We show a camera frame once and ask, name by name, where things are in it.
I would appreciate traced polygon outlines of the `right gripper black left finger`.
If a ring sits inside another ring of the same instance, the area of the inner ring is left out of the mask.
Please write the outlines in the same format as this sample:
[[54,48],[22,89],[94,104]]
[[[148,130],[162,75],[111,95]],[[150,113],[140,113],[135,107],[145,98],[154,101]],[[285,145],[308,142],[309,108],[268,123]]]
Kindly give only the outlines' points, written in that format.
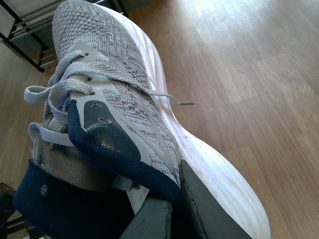
[[172,205],[149,193],[137,214],[121,235],[122,239],[169,239]]

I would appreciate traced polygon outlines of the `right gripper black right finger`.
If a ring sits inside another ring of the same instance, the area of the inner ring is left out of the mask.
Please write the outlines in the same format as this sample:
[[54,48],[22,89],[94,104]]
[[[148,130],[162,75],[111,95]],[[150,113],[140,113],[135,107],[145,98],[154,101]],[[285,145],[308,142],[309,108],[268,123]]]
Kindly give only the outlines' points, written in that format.
[[187,222],[194,239],[249,238],[210,194],[185,160],[180,165],[180,181],[187,206]]

